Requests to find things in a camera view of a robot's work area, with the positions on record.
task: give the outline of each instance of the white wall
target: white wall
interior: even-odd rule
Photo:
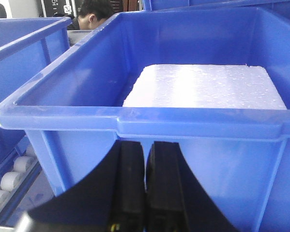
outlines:
[[[7,18],[38,18],[37,0],[0,0]]]

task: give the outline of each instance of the blue plastic bin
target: blue plastic bin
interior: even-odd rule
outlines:
[[[124,108],[151,64],[265,67],[288,110]],[[242,232],[290,232],[290,21],[257,7],[114,15],[0,103],[25,130],[56,195],[116,139],[179,142]]]
[[[142,0],[145,11],[186,11],[205,8],[258,6],[290,20],[290,0]]]
[[[69,18],[0,19],[0,102],[69,48]],[[0,128],[0,164],[23,137]]]

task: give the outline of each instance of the person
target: person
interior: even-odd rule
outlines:
[[[93,30],[114,14],[109,0],[84,0],[68,30]]]

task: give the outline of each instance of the black hair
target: black hair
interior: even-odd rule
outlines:
[[[84,0],[81,4],[79,15],[85,17],[87,14],[95,14],[97,20],[108,19],[114,14],[109,0]]]

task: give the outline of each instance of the blue bin wall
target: blue bin wall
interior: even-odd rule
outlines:
[[[0,19],[0,102],[69,48],[69,23],[67,18]],[[0,163],[23,135],[0,129]]]
[[[26,131],[56,195],[117,138],[145,155],[173,141],[237,228],[287,232],[290,110],[121,105],[145,66],[200,63],[261,65],[290,108],[289,48],[289,21],[261,8],[117,14],[5,99],[0,124]]]

